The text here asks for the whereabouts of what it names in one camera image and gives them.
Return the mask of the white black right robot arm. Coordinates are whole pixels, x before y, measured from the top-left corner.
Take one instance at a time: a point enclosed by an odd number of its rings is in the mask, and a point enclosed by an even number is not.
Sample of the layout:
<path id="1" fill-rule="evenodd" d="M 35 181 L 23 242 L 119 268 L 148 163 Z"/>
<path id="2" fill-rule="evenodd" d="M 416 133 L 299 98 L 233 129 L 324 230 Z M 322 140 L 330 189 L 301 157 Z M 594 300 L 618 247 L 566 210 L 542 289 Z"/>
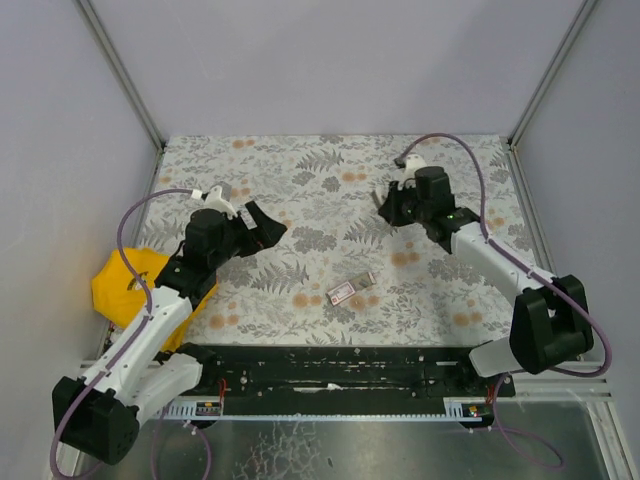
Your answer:
<path id="1" fill-rule="evenodd" d="M 421 167 L 373 198 L 387 224 L 421 226 L 432 242 L 478 270 L 512 306 L 509 334 L 469 353 L 479 376 L 517 370 L 539 374 L 593 348 L 582 283 L 573 275 L 559 278 L 528 265 L 492 240 L 480 216 L 457 205 L 443 168 Z"/>

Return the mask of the red white staple box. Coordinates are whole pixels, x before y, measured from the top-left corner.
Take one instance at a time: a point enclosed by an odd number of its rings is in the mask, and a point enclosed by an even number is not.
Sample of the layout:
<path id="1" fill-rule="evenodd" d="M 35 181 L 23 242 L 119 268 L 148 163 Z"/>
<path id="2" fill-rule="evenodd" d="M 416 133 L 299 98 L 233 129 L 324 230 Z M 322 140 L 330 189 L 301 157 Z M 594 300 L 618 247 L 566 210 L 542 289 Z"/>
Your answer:
<path id="1" fill-rule="evenodd" d="M 359 291 L 366 290 L 375 284 L 376 278 L 374 274 L 366 272 L 329 289 L 326 296 L 332 306 L 337 306 L 353 297 Z"/>

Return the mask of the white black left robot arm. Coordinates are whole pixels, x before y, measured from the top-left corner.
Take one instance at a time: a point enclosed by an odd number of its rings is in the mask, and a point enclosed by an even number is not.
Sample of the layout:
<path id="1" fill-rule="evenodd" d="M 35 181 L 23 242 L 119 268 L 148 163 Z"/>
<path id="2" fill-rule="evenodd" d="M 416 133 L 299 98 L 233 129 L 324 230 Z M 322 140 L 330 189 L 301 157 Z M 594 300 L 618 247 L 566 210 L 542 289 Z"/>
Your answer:
<path id="1" fill-rule="evenodd" d="M 216 287 L 225 263 L 274 247 L 286 230 L 253 201 L 236 212 L 209 197 L 205 208 L 192 213 L 179 249 L 154 285 L 144 287 L 144 304 L 120 338 L 81 376 L 64 377 L 54 387 L 53 442 L 107 465 L 120 462 L 141 427 L 201 380 L 203 357 L 184 347 L 155 372 L 147 371 L 166 340 Z"/>

